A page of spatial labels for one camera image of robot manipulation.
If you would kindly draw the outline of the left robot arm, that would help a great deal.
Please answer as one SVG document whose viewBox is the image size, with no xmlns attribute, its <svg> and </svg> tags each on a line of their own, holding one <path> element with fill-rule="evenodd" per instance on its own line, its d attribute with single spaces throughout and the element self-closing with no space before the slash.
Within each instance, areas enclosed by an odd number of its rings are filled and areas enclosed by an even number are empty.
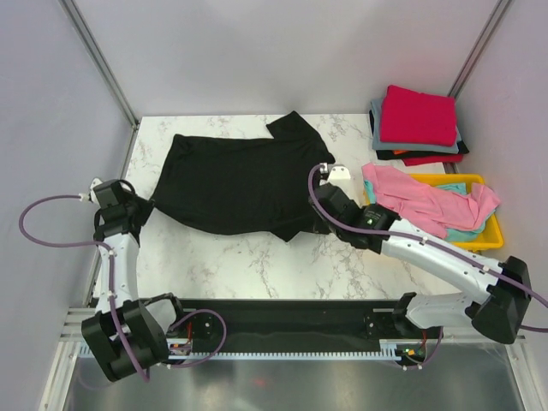
<svg viewBox="0 0 548 411">
<path fill-rule="evenodd" d="M 188 316 L 173 294 L 138 295 L 140 232 L 154 204 L 125 180 L 96 178 L 88 198 L 98 206 L 93 240 L 101 258 L 101 288 L 81 334 L 109 381 L 135 373 L 148 380 L 151 367 L 168 359 L 167 335 L 178 337 L 188 327 Z"/>
</svg>

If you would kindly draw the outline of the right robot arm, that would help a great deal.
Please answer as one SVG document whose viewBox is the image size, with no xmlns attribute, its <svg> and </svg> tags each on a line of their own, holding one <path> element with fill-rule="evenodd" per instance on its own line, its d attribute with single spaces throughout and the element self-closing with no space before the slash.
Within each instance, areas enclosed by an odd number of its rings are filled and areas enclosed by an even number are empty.
<svg viewBox="0 0 548 411">
<path fill-rule="evenodd" d="M 402 337 L 441 327 L 471 326 L 496 343 L 518 335 L 531 297 L 527 264 L 505 261 L 456 247 L 412 225 L 378 204 L 358 206 L 341 188 L 308 186 L 309 201 L 336 236 L 353 247 L 407 262 L 456 288 L 454 294 L 404 294 L 391 323 Z"/>
</svg>

